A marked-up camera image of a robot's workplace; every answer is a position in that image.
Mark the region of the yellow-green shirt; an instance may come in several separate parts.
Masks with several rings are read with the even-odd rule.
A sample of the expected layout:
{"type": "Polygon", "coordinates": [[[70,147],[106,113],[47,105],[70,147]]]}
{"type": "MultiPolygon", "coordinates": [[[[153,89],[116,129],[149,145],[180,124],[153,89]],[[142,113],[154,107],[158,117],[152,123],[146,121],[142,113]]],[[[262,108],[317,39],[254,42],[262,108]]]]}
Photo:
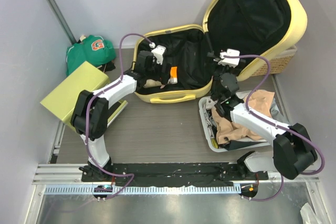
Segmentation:
{"type": "Polygon", "coordinates": [[[211,138],[211,144],[213,148],[218,149],[218,144],[215,138],[211,138]]]}

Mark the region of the beige sock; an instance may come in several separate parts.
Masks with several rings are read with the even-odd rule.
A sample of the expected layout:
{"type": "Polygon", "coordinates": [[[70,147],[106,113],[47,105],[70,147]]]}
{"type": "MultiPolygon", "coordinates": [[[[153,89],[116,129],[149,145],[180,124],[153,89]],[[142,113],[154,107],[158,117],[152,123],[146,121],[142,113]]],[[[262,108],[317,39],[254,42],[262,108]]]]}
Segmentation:
{"type": "MultiPolygon", "coordinates": [[[[248,105],[251,109],[275,119],[278,111],[275,109],[276,103],[274,96],[274,92],[257,90],[249,98],[248,105]]],[[[229,143],[241,137],[249,137],[254,141],[262,139],[261,136],[248,128],[219,116],[215,107],[212,107],[212,116],[217,125],[216,140],[218,144],[229,143]]]]}

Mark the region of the orange tube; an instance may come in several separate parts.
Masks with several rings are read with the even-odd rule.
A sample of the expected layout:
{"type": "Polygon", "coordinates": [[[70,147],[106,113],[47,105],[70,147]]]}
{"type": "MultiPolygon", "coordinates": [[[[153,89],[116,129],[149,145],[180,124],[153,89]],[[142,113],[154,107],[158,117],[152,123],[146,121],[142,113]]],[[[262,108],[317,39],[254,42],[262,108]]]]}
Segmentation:
{"type": "Polygon", "coordinates": [[[177,82],[178,82],[177,67],[171,67],[170,78],[169,78],[168,84],[176,84],[177,82]]]}

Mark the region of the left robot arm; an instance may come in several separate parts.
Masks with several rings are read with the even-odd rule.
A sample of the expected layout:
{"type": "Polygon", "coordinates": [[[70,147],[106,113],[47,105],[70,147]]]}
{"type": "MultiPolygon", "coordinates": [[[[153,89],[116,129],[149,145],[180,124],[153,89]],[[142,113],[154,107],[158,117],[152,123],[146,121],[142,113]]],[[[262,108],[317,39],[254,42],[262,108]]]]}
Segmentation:
{"type": "Polygon", "coordinates": [[[164,46],[142,50],[134,67],[123,72],[116,81],[96,91],[79,93],[70,123],[83,139],[89,156],[88,164],[81,168],[84,174],[102,182],[112,176],[113,165],[104,142],[110,109],[128,94],[143,88],[148,80],[168,83],[171,64],[164,59],[165,51],[164,46]]]}

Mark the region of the white plastic mesh basket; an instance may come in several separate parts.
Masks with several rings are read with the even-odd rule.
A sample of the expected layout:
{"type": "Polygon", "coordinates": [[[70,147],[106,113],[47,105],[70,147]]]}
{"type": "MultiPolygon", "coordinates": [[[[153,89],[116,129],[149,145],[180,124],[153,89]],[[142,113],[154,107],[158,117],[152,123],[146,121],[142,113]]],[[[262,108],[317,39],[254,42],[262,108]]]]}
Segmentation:
{"type": "Polygon", "coordinates": [[[229,143],[218,144],[218,149],[213,148],[211,144],[211,138],[216,139],[217,133],[217,125],[212,117],[211,108],[214,105],[214,101],[210,98],[210,96],[206,96],[200,99],[199,113],[200,118],[205,134],[205,138],[210,149],[217,153],[235,151],[235,150],[247,150],[253,147],[264,147],[269,146],[270,144],[266,140],[257,140],[254,141],[249,137],[241,137],[238,140],[230,141],[229,143]]]}

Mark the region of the yellow hard-shell suitcase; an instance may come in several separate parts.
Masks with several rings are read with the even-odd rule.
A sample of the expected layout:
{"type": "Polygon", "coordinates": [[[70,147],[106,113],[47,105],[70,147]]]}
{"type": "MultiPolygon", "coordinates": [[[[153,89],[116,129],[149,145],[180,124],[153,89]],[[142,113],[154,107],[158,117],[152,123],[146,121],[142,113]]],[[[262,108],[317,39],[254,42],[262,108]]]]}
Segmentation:
{"type": "Polygon", "coordinates": [[[141,88],[136,96],[148,103],[177,103],[206,95],[227,49],[247,55],[239,81],[251,77],[265,60],[295,45],[307,28],[307,14],[299,0],[212,0],[201,24],[188,24],[147,33],[138,40],[134,55],[150,50],[149,43],[166,47],[165,60],[177,67],[176,84],[141,88]]]}

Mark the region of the yellow-green drawer box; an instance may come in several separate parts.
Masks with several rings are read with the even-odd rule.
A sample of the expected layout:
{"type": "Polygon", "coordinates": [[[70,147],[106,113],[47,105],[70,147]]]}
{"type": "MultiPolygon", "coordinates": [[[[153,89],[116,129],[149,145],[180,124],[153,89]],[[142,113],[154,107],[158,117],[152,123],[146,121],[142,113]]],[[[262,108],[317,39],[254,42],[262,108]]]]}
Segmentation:
{"type": "Polygon", "coordinates": [[[109,77],[88,62],[82,63],[61,84],[52,90],[40,104],[75,131],[70,124],[79,93],[94,91],[110,83],[109,77]]]}

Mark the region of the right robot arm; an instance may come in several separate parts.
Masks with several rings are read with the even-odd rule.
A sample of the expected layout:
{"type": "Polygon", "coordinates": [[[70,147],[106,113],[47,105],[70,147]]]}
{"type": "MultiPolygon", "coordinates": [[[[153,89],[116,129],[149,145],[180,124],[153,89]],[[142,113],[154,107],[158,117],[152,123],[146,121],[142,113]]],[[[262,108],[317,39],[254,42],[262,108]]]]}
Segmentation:
{"type": "Polygon", "coordinates": [[[236,95],[239,85],[235,67],[246,58],[247,55],[225,55],[220,59],[211,87],[211,99],[215,102],[218,116],[246,127],[266,140],[273,149],[272,156],[254,151],[242,156],[237,161],[239,177],[250,179],[256,172],[278,171],[283,177],[293,180],[299,175],[318,174],[325,161],[303,125],[289,125],[271,119],[250,107],[251,96],[243,100],[236,95]]]}

